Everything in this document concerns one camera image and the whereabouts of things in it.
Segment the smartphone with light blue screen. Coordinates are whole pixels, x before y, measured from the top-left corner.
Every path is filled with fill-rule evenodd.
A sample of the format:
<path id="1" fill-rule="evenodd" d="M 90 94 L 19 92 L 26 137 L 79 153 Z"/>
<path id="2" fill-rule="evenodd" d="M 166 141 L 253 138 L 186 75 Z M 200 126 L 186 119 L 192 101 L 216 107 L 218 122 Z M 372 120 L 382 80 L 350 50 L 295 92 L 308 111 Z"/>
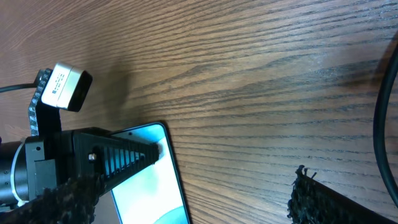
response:
<path id="1" fill-rule="evenodd" d="M 191 223 L 166 126 L 160 122 L 149 123 L 115 132 L 114 135 L 154 143 L 160 151 L 155 164 L 112 190 L 120 223 Z"/>

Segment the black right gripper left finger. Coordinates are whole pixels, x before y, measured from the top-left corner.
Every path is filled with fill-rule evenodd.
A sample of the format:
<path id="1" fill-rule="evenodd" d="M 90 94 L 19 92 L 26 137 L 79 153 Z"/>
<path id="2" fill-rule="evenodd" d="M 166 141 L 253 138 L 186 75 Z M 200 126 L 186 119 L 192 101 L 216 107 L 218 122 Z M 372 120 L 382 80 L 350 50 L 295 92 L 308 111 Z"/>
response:
<path id="1" fill-rule="evenodd" d="M 98 175 L 69 179 L 66 183 L 1 215 L 2 224 L 90 224 L 105 184 Z"/>

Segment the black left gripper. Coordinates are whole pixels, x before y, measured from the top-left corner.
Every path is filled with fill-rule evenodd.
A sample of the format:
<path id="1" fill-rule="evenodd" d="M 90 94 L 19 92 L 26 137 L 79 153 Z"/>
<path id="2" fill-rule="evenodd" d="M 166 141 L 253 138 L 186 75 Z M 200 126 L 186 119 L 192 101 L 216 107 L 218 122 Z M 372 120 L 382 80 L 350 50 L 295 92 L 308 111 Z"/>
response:
<path id="1" fill-rule="evenodd" d="M 159 160 L 156 143 L 95 134 L 92 128 L 1 143 L 1 205 L 31 201 L 70 179 L 97 176 L 106 192 Z"/>

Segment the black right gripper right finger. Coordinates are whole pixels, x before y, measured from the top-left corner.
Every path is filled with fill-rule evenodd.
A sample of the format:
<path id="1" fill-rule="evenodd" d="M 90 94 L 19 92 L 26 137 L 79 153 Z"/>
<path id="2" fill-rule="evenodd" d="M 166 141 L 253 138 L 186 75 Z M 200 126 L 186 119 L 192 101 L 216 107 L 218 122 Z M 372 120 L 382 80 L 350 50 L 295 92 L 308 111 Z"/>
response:
<path id="1" fill-rule="evenodd" d="M 395 224 L 390 220 L 339 194 L 307 175 L 301 165 L 295 171 L 287 217 L 299 224 Z"/>

